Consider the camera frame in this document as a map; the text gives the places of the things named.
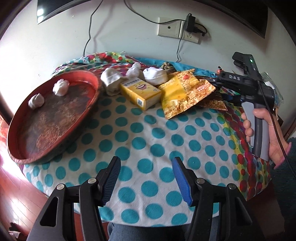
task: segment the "yellow box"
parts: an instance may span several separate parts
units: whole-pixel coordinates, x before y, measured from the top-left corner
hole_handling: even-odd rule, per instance
[[[159,102],[161,96],[159,89],[137,77],[121,83],[120,92],[142,110]]]

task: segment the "polka dot tablecloth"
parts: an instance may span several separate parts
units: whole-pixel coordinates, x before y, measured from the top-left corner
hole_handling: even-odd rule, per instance
[[[82,184],[113,156],[121,171],[111,200],[100,207],[104,221],[134,226],[172,226],[191,222],[194,208],[182,200],[171,160],[179,156],[197,177],[226,186],[235,183],[246,199],[264,189],[269,163],[254,158],[245,141],[242,109],[227,112],[192,107],[167,120],[158,103],[142,111],[123,96],[99,99],[84,133],[61,155],[23,172],[50,195],[57,184]],[[213,215],[218,215],[214,204]]]

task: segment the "jeans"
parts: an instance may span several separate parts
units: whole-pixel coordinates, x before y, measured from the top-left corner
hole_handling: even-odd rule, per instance
[[[209,241],[216,240],[219,217],[212,219]],[[172,227],[134,227],[108,224],[109,241],[185,241],[190,224]]]

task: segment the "rolled sock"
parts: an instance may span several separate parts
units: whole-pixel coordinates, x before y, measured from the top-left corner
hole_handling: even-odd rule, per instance
[[[34,110],[38,107],[41,107],[44,104],[44,97],[39,93],[34,95],[29,101],[29,107]]]
[[[54,84],[52,92],[57,96],[64,96],[67,94],[69,89],[69,82],[64,79],[60,79],[58,82]]]
[[[160,85],[168,81],[167,72],[164,69],[149,67],[143,70],[145,81],[151,85]]]
[[[126,72],[126,77],[130,80],[135,77],[139,77],[141,65],[138,62],[135,62],[132,67]]]
[[[109,96],[119,94],[119,85],[124,80],[126,80],[126,78],[124,78],[119,71],[112,68],[106,68],[101,74],[101,81],[103,82],[105,91]]]

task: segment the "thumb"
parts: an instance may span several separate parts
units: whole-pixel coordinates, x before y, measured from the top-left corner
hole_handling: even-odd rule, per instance
[[[264,119],[268,125],[273,126],[272,120],[270,118],[270,114],[267,109],[260,108],[260,109],[254,109],[253,110],[254,116],[256,116],[259,119]]]

